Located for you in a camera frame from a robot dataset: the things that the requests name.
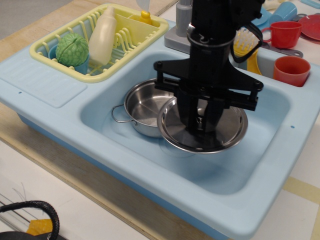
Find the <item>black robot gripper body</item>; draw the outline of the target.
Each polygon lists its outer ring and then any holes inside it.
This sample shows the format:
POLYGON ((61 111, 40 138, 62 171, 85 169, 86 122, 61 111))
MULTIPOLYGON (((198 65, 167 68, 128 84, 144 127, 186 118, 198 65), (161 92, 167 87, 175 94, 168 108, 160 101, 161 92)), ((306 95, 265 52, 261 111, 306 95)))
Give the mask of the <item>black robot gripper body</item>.
POLYGON ((198 101, 204 100, 215 110, 238 107, 254 111, 264 85, 230 63, 229 53, 233 51, 236 32, 230 33, 219 42, 212 33, 201 33, 199 28, 190 25, 187 29, 189 58, 155 62, 155 87, 172 92, 179 108, 184 110, 195 110, 198 101))

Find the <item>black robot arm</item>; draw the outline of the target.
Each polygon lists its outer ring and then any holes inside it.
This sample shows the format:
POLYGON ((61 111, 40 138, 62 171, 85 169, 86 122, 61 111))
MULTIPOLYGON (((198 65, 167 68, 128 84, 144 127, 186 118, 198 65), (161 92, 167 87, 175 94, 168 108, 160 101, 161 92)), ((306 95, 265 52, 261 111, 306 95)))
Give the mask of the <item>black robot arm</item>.
POLYGON ((177 99, 180 121, 189 131, 210 133, 224 110, 255 110, 263 83, 236 70, 236 31, 248 27, 258 39, 252 21, 261 16, 260 0, 195 0, 187 29, 188 59, 157 61, 156 87, 177 99))

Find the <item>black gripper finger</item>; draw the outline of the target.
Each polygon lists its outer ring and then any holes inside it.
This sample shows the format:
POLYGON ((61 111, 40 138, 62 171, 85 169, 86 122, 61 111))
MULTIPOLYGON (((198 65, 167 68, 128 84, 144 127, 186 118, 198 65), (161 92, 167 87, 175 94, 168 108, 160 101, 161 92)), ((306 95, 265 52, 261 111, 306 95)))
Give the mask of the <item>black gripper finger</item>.
POLYGON ((180 121, 192 132, 198 130, 198 98, 187 95, 183 91, 175 93, 180 121))
POLYGON ((207 100, 207 105, 204 111, 204 131, 213 132, 222 117, 226 108, 226 101, 224 99, 214 98, 207 100))

